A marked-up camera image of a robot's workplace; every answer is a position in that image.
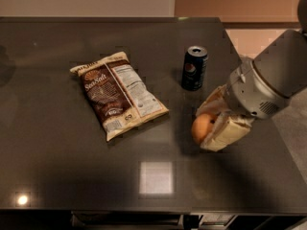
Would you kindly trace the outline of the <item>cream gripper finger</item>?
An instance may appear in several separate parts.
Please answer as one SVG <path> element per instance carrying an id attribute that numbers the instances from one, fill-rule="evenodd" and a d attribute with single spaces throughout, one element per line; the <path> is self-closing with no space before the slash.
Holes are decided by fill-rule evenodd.
<path id="1" fill-rule="evenodd" d="M 243 115 L 222 113 L 218 116 L 212 130 L 201 141 L 204 150 L 218 151 L 246 136 L 252 128 L 254 118 Z"/>
<path id="2" fill-rule="evenodd" d="M 201 114 L 219 114 L 229 110 L 224 99 L 225 86 L 218 86 L 197 109 L 196 116 Z"/>

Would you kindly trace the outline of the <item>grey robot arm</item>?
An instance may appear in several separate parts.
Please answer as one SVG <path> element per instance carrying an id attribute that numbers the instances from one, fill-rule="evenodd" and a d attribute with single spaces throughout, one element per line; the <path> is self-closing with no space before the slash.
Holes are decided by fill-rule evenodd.
<path id="1" fill-rule="evenodd" d="M 218 151 L 246 136 L 290 104 L 307 86 L 307 0 L 299 0 L 298 31 L 287 30 L 257 57 L 242 57 L 227 83 L 196 112 L 191 133 L 204 150 Z"/>

